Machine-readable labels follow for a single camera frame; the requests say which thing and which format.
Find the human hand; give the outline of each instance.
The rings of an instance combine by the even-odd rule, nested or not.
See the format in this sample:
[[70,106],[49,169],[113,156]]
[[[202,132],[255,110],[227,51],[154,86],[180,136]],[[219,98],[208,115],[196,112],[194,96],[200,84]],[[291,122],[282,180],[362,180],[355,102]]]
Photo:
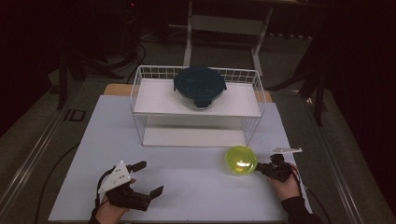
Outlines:
[[[298,176],[297,173],[297,166],[294,164],[291,164],[291,170],[294,172],[296,176]],[[271,177],[267,176],[268,182],[270,182],[275,190],[276,190],[276,195],[279,198],[279,200],[282,202],[286,199],[292,198],[292,197],[299,197],[300,195],[300,188],[299,188],[299,183],[297,180],[294,178],[294,175],[290,175],[289,178],[285,182],[280,182],[277,179],[273,179]]]
[[121,217],[128,211],[128,208],[111,205],[105,195],[95,217],[101,224],[116,224],[120,222]]

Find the yellow object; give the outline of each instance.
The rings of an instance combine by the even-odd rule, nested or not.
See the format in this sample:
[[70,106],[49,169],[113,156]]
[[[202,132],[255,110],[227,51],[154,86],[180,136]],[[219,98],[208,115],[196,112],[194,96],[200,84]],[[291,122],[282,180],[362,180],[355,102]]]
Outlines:
[[250,147],[237,146],[228,150],[225,160],[231,171],[237,175],[253,172],[257,166],[257,158]]

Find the sleeve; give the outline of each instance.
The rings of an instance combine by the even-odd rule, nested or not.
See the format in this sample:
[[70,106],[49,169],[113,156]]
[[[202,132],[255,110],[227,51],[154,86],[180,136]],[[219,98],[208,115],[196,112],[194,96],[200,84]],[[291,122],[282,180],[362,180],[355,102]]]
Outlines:
[[282,201],[283,209],[289,215],[289,224],[323,224],[320,217],[306,210],[303,197],[293,197]]

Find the white table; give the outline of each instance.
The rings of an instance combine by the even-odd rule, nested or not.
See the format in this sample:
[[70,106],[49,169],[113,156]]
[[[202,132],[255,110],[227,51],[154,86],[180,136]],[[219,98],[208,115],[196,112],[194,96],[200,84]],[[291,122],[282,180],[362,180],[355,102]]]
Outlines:
[[[289,147],[274,103],[250,142],[260,162],[269,150]],[[147,212],[131,210],[121,219],[136,222],[271,222],[286,220],[274,190],[259,172],[236,176],[228,170],[222,147],[143,147],[129,108],[129,97],[102,95],[93,111],[58,198],[50,221],[87,221],[94,208],[100,176],[120,161],[148,166],[131,174],[136,192],[164,185]],[[295,163],[292,155],[286,161]],[[308,200],[303,192],[306,206]]]

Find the dark background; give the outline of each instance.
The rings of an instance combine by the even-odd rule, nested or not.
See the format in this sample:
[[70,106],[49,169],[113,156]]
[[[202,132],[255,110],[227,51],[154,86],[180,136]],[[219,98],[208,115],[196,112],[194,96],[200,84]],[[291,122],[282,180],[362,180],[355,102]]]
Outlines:
[[[106,49],[119,49],[123,1],[2,1],[0,4],[0,136],[51,85],[47,75],[58,66],[65,40],[88,56],[102,58]],[[141,20],[166,35],[168,23],[185,24],[187,1],[135,1]],[[231,4],[228,12],[262,17],[256,10]],[[219,5],[203,1],[198,10],[213,12]],[[396,215],[393,178],[396,150],[396,18],[394,1],[339,1],[326,14],[323,8],[276,7],[269,33],[314,36],[300,69],[323,66],[326,87],[354,133],[374,177]],[[92,15],[95,8],[97,17]]]

